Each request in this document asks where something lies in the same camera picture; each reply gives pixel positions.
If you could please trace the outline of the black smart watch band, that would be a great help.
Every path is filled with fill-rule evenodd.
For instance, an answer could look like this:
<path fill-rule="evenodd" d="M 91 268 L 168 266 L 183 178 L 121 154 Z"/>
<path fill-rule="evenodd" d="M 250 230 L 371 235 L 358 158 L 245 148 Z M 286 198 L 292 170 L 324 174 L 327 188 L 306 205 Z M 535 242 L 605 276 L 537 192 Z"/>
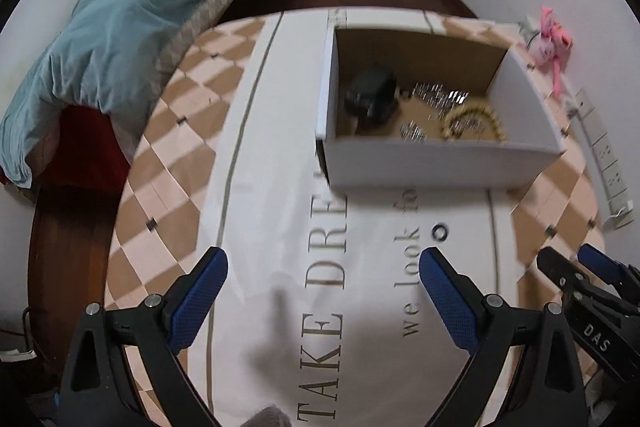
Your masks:
<path fill-rule="evenodd" d="M 359 128 L 384 126 L 398 106 L 396 90 L 393 69 L 375 66 L 362 70 L 347 86 L 344 109 L 357 119 Z"/>

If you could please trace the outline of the white power strip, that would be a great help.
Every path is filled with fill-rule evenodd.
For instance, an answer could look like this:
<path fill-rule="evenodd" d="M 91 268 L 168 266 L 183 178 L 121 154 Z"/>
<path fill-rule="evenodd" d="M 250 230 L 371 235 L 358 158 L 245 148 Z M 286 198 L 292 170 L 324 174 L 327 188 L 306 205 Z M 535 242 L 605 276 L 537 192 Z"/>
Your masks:
<path fill-rule="evenodd" d="M 620 161 L 614 153 L 605 125 L 591 102 L 587 91 L 575 95 L 577 118 L 596 165 L 602 191 L 606 197 L 606 213 L 602 218 L 605 230 L 618 230 L 634 221 L 634 202 L 627 190 Z"/>

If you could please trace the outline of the checkered printed tablecloth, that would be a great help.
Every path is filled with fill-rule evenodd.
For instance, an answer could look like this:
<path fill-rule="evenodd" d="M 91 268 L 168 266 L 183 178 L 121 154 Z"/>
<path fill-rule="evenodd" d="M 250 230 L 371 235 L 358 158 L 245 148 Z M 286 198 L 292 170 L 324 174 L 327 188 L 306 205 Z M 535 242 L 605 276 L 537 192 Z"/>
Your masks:
<path fill-rule="evenodd" d="M 125 184 L 105 303 L 133 307 L 224 248 L 228 279 L 179 360 L 226 426 L 268 405 L 296 426 L 422 426 L 468 357 L 420 283 L 420 252 L 438 245 L 482 291 L 538 308 L 560 297 L 539 248 L 574 257 L 604 244 L 585 156 L 554 100 L 565 152 L 521 190 L 334 193 L 314 124 L 335 26 L 518 42 L 512 25 L 393 9 L 292 11 L 196 37 Z"/>

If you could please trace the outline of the white cardboard box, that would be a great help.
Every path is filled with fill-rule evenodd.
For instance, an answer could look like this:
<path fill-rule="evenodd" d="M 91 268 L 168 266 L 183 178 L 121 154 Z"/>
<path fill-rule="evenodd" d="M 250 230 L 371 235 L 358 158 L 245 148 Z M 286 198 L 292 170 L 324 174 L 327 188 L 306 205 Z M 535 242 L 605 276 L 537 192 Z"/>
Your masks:
<path fill-rule="evenodd" d="M 375 66 L 395 72 L 398 106 L 362 129 L 345 93 Z M 565 150 L 520 46 L 373 26 L 326 35 L 316 142 L 334 188 L 518 188 Z"/>

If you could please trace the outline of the teal blue duvet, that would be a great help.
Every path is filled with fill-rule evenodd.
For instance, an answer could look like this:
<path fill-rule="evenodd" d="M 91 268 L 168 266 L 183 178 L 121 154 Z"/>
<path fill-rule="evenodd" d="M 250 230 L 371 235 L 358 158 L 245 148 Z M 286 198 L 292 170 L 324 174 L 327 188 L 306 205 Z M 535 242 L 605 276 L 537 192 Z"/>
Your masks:
<path fill-rule="evenodd" d="M 169 38 L 203 0 L 78 0 L 67 24 L 26 72 L 1 119 L 1 171 L 32 186 L 52 159 L 58 117 L 87 106 L 110 118 L 134 152 L 167 82 L 153 79 Z"/>

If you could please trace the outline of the pink panther plush toy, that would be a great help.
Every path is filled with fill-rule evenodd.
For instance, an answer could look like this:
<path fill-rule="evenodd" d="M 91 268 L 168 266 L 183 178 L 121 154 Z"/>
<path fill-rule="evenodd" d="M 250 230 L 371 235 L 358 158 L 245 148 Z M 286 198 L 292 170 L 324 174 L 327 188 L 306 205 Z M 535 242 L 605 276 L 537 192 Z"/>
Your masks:
<path fill-rule="evenodd" d="M 573 37 L 554 17 L 548 6 L 540 9 L 538 34 L 529 43 L 529 54 L 537 67 L 549 69 L 552 74 L 552 95 L 561 101 L 565 93 L 562 75 L 572 52 Z"/>

